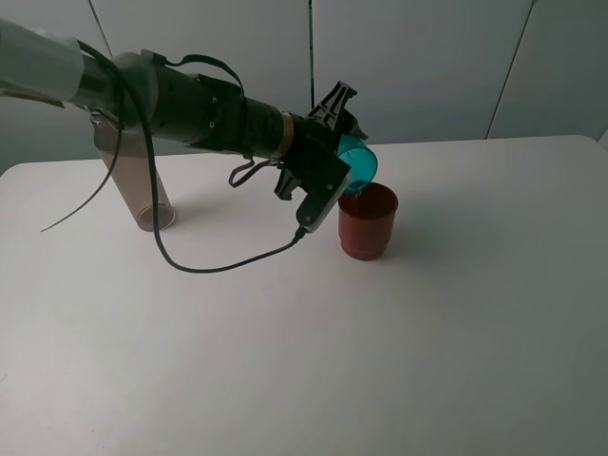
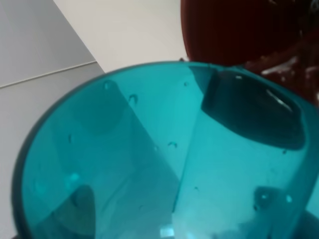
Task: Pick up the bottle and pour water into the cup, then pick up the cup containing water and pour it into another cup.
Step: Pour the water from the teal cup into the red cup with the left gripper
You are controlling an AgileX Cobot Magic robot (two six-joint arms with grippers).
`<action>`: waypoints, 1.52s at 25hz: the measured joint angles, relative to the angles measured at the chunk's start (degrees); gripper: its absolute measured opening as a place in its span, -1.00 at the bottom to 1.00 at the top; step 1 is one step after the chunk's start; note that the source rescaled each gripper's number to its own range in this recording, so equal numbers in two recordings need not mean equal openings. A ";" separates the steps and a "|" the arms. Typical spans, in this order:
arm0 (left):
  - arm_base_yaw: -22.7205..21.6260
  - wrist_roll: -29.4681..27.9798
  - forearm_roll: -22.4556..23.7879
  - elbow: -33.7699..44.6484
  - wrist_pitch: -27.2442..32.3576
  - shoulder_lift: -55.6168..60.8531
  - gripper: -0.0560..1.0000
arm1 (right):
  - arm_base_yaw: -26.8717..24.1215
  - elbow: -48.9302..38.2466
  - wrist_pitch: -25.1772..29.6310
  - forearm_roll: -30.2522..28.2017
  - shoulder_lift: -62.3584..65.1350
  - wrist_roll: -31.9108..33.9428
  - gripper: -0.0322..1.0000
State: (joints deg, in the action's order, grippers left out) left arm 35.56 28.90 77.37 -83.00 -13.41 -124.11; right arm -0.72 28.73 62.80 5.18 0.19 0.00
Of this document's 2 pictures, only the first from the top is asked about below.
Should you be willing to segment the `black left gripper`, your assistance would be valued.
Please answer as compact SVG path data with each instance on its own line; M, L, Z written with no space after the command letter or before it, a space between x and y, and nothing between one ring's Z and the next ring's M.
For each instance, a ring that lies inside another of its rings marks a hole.
M336 156L331 129L342 122L343 135L360 141L369 137L349 111L344 113L347 102L356 95L355 89L338 81L307 115L308 119L294 118L291 145L277 166L280 175L275 194L281 200L290 200L297 187L323 200L338 190L349 167Z

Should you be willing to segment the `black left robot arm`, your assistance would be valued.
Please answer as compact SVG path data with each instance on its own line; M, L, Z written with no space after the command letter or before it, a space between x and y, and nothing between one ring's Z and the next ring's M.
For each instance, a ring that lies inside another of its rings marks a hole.
M73 37L1 23L1 88L9 95L97 110L127 129L146 124L152 137L190 148L276 162L282 174L275 192L282 199L296 187L363 188L362 164L338 156L343 136L363 135L345 108L351 88L338 84L312 112L298 116L246 97L240 80L188 75L177 67L151 51L108 60Z

